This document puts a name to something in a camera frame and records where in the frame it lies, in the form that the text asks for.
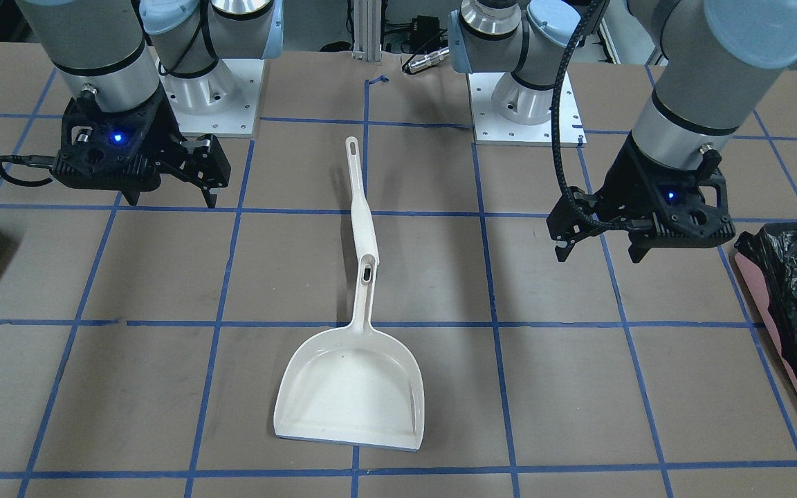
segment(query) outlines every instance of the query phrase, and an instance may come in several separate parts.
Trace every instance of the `white plastic handle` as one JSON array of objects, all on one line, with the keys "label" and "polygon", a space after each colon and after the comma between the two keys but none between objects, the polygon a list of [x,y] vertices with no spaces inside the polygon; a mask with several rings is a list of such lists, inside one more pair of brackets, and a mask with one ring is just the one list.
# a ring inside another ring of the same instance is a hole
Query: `white plastic handle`
[{"label": "white plastic handle", "polygon": [[358,139],[355,136],[346,138],[346,160],[349,162],[349,180],[352,186],[352,239],[355,240],[355,255],[361,264],[366,255],[374,258],[374,265],[380,261],[377,252],[377,237],[374,236],[374,219],[371,208],[365,199],[365,188],[361,178],[361,159]]}]

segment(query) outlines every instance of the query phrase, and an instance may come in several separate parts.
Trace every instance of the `gray floor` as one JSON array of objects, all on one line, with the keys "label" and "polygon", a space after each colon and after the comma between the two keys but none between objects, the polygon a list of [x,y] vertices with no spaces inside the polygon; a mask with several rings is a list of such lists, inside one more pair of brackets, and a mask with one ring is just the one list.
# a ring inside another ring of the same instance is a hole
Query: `gray floor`
[{"label": "gray floor", "polygon": [[[571,67],[570,182],[601,184],[659,71]],[[474,145],[449,67],[285,53],[266,78],[217,209],[168,178],[138,207],[0,183],[0,496],[797,497],[797,400],[729,243],[633,265],[608,234],[558,264],[548,151]],[[0,44],[0,154],[52,154],[67,98],[39,47]],[[738,133],[739,230],[797,220],[797,73]],[[348,135],[374,321],[423,370],[417,453],[273,433],[291,354],[349,317]]]}]

